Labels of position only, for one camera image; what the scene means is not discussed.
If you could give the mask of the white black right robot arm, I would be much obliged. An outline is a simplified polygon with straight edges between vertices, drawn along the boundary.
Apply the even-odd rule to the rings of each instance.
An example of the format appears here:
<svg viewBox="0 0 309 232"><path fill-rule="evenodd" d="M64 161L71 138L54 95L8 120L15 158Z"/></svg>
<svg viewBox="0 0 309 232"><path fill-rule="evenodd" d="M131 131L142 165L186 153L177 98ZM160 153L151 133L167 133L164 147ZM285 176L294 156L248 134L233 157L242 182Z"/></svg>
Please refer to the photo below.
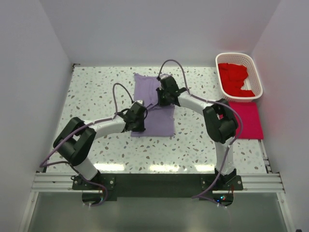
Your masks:
<svg viewBox="0 0 309 232"><path fill-rule="evenodd" d="M204 117L208 136L215 142L217 163L215 173L221 181L228 182L236 176L233 162L233 143L236 132L242 126L238 114L225 99L205 100L190 94L186 88L179 88L172 76L157 77L160 82L156 89L159 106L176 105L188 108Z"/></svg>

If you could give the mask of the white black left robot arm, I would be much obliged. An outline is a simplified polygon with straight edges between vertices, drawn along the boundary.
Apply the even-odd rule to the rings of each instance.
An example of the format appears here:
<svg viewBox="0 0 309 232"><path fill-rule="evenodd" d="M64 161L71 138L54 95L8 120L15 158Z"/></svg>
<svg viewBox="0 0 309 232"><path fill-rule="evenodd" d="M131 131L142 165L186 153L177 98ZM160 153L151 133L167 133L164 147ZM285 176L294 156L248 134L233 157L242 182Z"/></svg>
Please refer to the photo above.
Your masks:
<svg viewBox="0 0 309 232"><path fill-rule="evenodd" d="M88 158L94 140L114 133L143 132L147 114L144 102L137 100L130 108L116 113L114 118L83 121L74 117L55 139L54 151L57 151L81 176L91 181L99 174Z"/></svg>

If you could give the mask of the purple t shirt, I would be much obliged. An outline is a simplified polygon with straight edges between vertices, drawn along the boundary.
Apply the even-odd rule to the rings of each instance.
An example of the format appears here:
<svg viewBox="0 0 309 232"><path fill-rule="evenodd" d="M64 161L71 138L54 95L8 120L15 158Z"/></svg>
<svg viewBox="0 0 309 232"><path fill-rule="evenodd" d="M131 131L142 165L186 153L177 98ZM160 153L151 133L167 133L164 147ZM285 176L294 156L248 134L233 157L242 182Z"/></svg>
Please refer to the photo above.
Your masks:
<svg viewBox="0 0 309 232"><path fill-rule="evenodd" d="M174 105L161 107L158 105L156 89L160 82L151 76L134 74L134 100L143 100L148 110L144 121L145 131L132 132L132 137L171 137L174 135Z"/></svg>

